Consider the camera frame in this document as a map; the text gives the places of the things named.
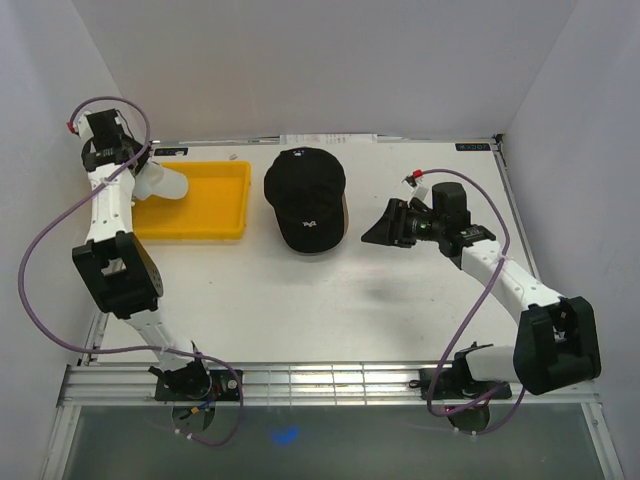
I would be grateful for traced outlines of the white cap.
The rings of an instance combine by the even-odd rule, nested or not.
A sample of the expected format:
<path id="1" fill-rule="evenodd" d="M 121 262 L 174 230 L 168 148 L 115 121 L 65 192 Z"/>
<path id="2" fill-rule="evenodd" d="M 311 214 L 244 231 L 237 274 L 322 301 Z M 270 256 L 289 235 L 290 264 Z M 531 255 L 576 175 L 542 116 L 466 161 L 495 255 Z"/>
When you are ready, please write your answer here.
<path id="1" fill-rule="evenodd" d="M 189 189 L 187 177 L 156 162 L 148 162 L 135 177 L 133 197 L 144 201 L 152 196 L 179 200 Z"/>

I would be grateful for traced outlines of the beige baseball cap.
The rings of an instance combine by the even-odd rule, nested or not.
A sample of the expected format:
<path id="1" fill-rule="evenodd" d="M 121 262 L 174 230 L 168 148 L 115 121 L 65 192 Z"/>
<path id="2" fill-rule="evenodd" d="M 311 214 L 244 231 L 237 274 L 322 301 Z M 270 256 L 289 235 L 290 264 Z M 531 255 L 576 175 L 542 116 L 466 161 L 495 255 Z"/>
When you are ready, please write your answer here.
<path id="1" fill-rule="evenodd" d="M 346 196 L 343 195 L 339 206 L 326 218 L 303 223 L 298 251 L 309 255 L 328 252 L 341 243 L 348 227 L 348 206 Z"/>

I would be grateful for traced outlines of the plain black cap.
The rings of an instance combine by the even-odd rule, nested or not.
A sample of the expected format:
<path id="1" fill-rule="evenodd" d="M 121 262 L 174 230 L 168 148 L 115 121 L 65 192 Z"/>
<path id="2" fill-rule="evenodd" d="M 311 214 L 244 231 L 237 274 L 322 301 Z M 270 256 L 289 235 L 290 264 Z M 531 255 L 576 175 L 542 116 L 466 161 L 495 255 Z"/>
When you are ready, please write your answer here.
<path id="1" fill-rule="evenodd" d="M 339 206 L 346 191 L 346 174 L 330 152 L 301 146 L 279 153 L 263 186 L 284 242 L 301 253 L 303 223 L 322 220 Z"/>

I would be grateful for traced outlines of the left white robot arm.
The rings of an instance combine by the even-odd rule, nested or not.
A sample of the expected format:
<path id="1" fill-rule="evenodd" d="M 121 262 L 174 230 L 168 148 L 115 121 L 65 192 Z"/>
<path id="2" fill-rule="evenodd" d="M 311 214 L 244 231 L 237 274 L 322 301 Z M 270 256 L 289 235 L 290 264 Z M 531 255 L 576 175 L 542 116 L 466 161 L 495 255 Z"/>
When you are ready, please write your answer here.
<path id="1" fill-rule="evenodd" d="M 116 109 L 84 112 L 73 123 L 83 140 L 83 167 L 95 196 L 91 224 L 72 260 L 98 308 L 135 329 L 156 347 L 151 367 L 171 393 L 199 400 L 212 376 L 195 343 L 174 333 L 160 311 L 160 271 L 133 231 L 136 201 L 185 198 L 186 176 L 150 158 L 149 147 L 127 134 Z"/>

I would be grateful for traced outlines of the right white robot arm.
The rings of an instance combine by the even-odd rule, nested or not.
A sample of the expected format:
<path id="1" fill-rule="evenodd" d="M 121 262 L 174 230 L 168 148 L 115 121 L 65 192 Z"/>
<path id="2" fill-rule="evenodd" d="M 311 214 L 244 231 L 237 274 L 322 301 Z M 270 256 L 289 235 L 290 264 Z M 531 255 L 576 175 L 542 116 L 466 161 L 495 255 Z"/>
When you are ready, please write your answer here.
<path id="1" fill-rule="evenodd" d="M 391 199 L 362 242 L 399 248 L 436 243 L 444 257 L 488 289 L 513 318 L 517 332 L 512 346 L 474 343 L 456 352 L 441 373 L 424 380 L 424 395 L 475 398 L 507 383 L 541 395 L 599 377 L 592 305 L 545 286 L 507 258 L 495 235 L 472 222 L 460 183 L 438 183 L 431 195 L 430 205 L 419 195 L 408 201 Z"/>

